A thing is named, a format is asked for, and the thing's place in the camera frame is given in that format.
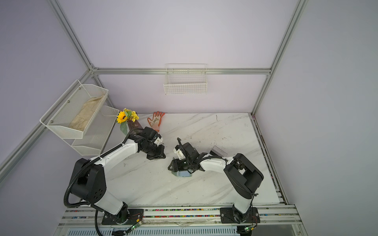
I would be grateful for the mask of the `green card holder wallet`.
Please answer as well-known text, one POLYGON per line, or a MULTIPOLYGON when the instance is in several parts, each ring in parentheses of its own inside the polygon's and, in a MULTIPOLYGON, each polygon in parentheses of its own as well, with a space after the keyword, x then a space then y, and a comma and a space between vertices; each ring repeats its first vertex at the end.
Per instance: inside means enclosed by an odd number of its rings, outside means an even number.
POLYGON ((172 171, 171 173, 178 178, 189 178, 192 176, 192 174, 187 170, 177 172, 172 171))

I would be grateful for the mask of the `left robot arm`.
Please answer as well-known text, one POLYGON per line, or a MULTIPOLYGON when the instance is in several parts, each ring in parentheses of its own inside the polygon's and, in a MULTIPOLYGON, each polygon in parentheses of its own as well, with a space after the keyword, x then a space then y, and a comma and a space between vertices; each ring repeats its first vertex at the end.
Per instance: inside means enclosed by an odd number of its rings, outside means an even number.
POLYGON ((115 197, 108 189, 106 175, 130 156, 143 152, 148 160, 165 159, 163 138, 150 127, 135 128, 125 139, 107 152, 76 161, 65 191, 63 203, 68 208, 90 206, 125 224, 130 217, 128 205, 115 197))

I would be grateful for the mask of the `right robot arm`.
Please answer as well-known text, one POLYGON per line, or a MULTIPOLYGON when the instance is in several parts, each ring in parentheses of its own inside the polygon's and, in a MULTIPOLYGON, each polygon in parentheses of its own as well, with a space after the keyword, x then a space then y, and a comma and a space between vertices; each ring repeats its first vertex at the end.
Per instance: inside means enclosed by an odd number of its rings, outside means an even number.
POLYGON ((168 166, 177 177, 191 177, 196 171, 212 171, 226 175, 235 189, 237 196, 232 207, 222 208, 222 222, 246 223, 249 219, 259 222, 257 210, 252 206, 257 189, 260 187, 263 173, 243 154, 234 157, 224 156, 224 152, 214 146, 209 153, 199 153, 190 143, 179 143, 174 148, 177 158, 168 166))

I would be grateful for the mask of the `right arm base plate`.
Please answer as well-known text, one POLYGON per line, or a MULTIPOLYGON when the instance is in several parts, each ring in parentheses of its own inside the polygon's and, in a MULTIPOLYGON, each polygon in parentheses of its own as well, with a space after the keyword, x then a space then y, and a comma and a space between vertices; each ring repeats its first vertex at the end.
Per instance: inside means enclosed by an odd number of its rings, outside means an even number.
POLYGON ((235 207, 220 208, 221 223, 260 223, 260 216, 256 207, 250 207, 246 213, 241 213, 235 207))

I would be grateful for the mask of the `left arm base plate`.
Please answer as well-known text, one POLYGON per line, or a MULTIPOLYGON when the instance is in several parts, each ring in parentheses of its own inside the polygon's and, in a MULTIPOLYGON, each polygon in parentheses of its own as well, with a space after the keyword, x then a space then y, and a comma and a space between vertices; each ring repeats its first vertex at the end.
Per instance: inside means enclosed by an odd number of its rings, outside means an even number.
POLYGON ((117 215, 109 212, 104 213, 102 225, 134 225, 137 221, 142 221, 144 209, 141 208, 128 208, 121 210, 117 215))

